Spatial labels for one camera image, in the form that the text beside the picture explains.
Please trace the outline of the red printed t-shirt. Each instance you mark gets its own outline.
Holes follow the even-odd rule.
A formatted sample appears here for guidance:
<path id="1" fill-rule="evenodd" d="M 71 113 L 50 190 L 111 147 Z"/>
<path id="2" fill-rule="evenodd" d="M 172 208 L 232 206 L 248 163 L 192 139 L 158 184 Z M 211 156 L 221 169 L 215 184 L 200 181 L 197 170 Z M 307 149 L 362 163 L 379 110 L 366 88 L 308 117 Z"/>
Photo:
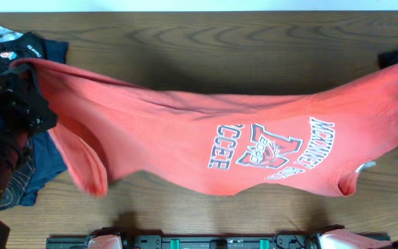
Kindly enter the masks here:
<path id="1" fill-rule="evenodd" d="M 94 196 L 138 171 L 210 195 L 270 183 L 349 196 L 363 167 L 398 146 L 398 64 L 312 95 L 205 95 L 30 63 L 58 117 L 50 137 Z"/>

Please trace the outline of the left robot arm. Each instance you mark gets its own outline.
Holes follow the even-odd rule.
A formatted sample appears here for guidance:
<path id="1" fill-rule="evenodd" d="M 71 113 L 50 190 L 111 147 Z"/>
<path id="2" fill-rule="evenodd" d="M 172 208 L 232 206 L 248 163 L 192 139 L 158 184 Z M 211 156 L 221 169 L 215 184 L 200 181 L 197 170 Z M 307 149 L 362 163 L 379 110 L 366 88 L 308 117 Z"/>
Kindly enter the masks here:
<path id="1" fill-rule="evenodd" d="M 20 64 L 0 74 L 0 202 L 13 172 L 26 155 L 27 139 L 57 124 L 57 115 L 41 94 L 35 67 Z M 0 248 L 10 228 L 0 221 Z"/>

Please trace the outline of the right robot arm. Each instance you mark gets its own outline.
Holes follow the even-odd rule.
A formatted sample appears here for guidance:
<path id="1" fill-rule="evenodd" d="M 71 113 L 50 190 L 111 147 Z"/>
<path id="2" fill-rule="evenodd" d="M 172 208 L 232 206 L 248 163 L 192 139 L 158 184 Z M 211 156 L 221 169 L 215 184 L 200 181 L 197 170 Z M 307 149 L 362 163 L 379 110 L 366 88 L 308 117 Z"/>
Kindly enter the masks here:
<path id="1" fill-rule="evenodd" d="M 398 249 L 398 240 L 387 234 L 357 234 L 343 225 L 330 225 L 314 233 L 314 241 L 320 249 Z"/>

